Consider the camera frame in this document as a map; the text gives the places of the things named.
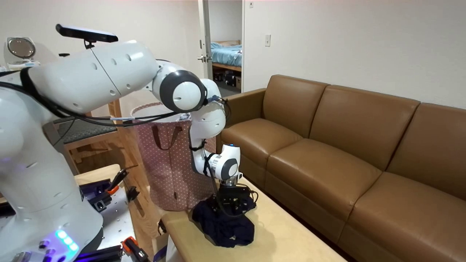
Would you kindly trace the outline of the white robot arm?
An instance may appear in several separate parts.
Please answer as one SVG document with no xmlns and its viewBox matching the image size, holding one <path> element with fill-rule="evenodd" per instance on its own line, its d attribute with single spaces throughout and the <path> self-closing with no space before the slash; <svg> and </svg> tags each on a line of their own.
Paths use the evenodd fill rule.
<svg viewBox="0 0 466 262">
<path fill-rule="evenodd" d="M 52 62 L 4 71 L 0 87 L 0 191 L 14 211 L 0 230 L 0 262 L 74 262 L 97 246 L 103 217 L 82 196 L 63 156 L 43 134 L 52 122 L 116 125 L 90 110 L 148 89 L 170 112 L 190 116 L 193 170 L 234 183 L 240 148 L 218 153 L 203 141 L 225 126 L 218 87 L 208 78 L 154 58 L 135 41 L 91 46 Z"/>
</svg>

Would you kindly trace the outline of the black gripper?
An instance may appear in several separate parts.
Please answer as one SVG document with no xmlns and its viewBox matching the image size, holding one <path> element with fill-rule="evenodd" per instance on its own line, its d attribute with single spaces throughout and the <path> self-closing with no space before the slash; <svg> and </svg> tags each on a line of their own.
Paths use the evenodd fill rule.
<svg viewBox="0 0 466 262">
<path fill-rule="evenodd" d="M 225 214 L 244 214 L 256 207 L 254 191 L 248 186 L 221 185 L 213 196 L 215 204 Z"/>
</svg>

